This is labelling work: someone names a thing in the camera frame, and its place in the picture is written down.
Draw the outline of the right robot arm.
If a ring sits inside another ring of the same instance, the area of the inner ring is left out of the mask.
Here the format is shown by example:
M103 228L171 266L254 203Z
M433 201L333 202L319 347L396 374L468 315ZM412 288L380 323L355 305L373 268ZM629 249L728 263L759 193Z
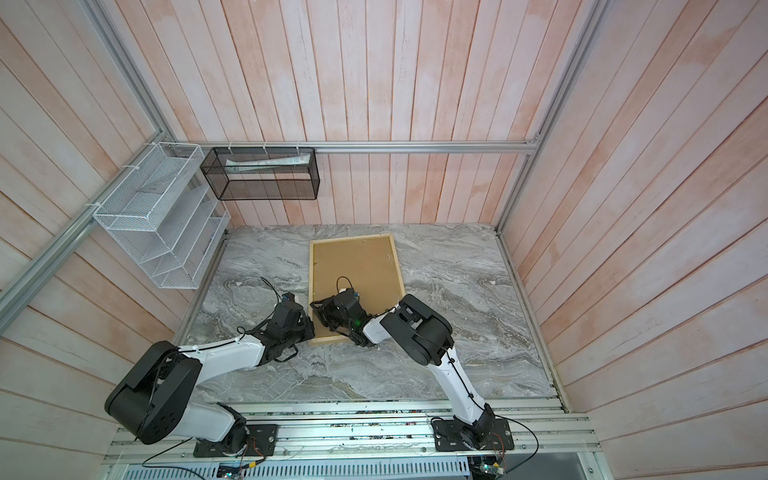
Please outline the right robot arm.
M395 342L413 361L427 367L451 402L453 418L438 420L436 435L470 449L493 439L496 415L472 386L461 366L448 320L407 294L391 309L367 313L352 289L310 304L321 324L361 347Z

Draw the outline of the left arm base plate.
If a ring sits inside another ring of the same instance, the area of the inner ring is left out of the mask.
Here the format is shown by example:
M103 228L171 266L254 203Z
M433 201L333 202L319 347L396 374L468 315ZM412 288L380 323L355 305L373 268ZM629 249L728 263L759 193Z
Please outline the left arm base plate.
M279 426L277 424L235 425L223 440L212 442L198 439L194 458L222 456L269 457L274 454Z

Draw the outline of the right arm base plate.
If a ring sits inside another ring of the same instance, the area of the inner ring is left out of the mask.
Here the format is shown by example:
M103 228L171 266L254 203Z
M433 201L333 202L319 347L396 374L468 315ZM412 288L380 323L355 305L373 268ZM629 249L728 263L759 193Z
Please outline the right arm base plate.
M496 418L488 428L477 429L457 419L432 418L435 449L439 452L511 451L515 448L506 420Z

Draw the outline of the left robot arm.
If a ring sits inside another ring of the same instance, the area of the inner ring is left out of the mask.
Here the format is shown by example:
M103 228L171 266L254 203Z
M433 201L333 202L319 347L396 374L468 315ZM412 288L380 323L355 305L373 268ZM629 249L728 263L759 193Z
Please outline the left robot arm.
M312 320L295 296L281 296L257 326L235 337L202 345L159 341L149 347L107 397L105 412L146 445L168 436L213 444L226 455L249 441L245 418L222 403L196 404L195 388L236 370L286 360L283 353L315 337Z

